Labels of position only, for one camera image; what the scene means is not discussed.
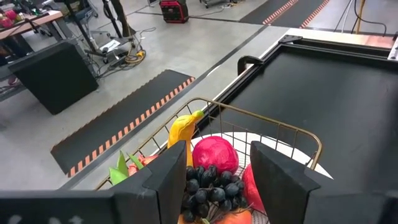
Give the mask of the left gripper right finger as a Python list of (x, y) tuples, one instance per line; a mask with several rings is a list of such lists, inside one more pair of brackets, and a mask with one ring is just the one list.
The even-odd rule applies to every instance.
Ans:
[(271, 224), (397, 223), (396, 190), (343, 187), (259, 141), (251, 167)]

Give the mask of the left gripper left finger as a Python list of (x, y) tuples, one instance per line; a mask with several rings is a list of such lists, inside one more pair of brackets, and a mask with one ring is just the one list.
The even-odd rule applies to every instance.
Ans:
[(1, 223), (177, 223), (186, 173), (179, 141), (108, 190), (1, 192)]

